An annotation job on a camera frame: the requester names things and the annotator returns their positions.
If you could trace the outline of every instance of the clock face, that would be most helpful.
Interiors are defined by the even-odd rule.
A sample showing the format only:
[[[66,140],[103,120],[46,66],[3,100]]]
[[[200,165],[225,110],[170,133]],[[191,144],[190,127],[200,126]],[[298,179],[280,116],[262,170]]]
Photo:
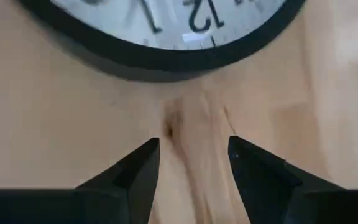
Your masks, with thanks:
[[[51,0],[89,26],[157,49],[210,49],[268,21],[286,0]]]
[[[274,40],[305,0],[18,0],[100,57],[90,62],[175,72],[165,80],[250,56]],[[152,75],[141,80],[153,80]]]

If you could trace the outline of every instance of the wooden surface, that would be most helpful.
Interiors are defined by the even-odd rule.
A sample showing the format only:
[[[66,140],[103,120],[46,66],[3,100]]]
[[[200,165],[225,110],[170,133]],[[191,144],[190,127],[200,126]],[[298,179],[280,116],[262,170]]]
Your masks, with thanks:
[[[0,187],[74,187],[158,136],[150,223],[247,223],[233,134],[358,187],[358,1],[309,0],[257,54],[151,84],[87,67],[0,0]]]

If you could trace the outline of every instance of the black pointed object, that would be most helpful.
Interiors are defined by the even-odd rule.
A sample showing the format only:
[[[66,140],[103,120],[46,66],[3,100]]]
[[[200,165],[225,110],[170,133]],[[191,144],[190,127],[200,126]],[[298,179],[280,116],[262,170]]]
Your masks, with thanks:
[[[153,138],[76,189],[1,189],[0,223],[147,224],[159,160]]]
[[[252,224],[304,223],[297,220],[308,216],[305,192],[343,190],[237,136],[230,137],[229,158]]]

